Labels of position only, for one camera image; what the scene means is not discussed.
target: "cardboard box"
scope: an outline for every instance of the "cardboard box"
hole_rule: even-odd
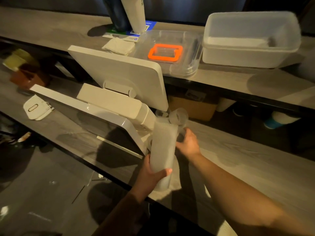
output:
[[[182,88],[170,88],[168,89],[168,107],[171,111],[177,108],[186,109],[190,118],[210,121],[215,109],[218,105],[219,97],[213,93],[208,93],[202,102],[188,99],[185,95],[187,89]]]

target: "forearm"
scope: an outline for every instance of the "forearm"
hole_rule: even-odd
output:
[[[130,235],[140,203],[128,193],[107,216],[92,236]]]
[[[204,156],[195,156],[192,163],[203,176],[212,200],[228,221],[270,226],[284,214],[270,198]]]

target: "clear plastic container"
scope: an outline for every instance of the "clear plastic container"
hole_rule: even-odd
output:
[[[223,12],[209,15],[203,36],[205,63],[275,68],[301,44],[294,13]]]
[[[202,35],[198,33],[151,30],[139,37],[135,50],[129,56],[158,63],[163,75],[188,79],[198,69],[201,43]]]

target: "white plastic bin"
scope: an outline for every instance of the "white plastic bin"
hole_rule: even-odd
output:
[[[294,13],[288,11],[221,12],[208,17],[203,62],[275,68],[301,44]]]

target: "qr code sign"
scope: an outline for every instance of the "qr code sign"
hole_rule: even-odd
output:
[[[130,34],[138,34],[141,35],[143,32],[140,33],[135,33],[134,31],[130,31]]]

